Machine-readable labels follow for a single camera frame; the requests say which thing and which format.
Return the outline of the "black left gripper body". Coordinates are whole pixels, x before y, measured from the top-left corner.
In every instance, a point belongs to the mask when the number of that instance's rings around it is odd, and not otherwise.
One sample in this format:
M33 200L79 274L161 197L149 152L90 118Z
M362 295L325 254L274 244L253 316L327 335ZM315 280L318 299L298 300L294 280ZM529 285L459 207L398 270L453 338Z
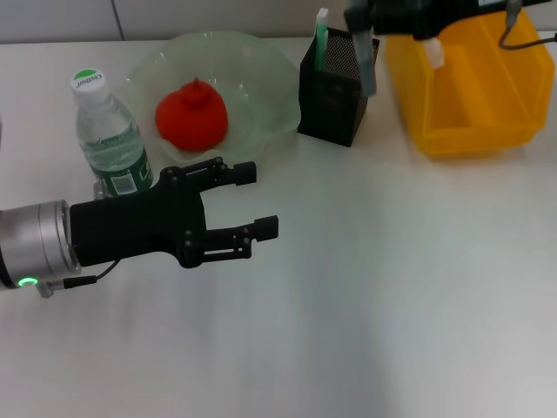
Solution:
M149 190L70 208L70 235L81 266L168 253L183 268L204 262L200 191L184 168L167 167Z

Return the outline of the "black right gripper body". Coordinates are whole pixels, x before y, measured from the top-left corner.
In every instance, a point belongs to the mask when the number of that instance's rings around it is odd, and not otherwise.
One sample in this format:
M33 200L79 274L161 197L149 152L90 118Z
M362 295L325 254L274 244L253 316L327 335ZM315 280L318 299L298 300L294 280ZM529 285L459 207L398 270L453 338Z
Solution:
M412 35L416 40L425 40L437 37L445 28L461 20L507 11L508 7L517 11L543 3L546 1L421 1L417 15L419 22Z

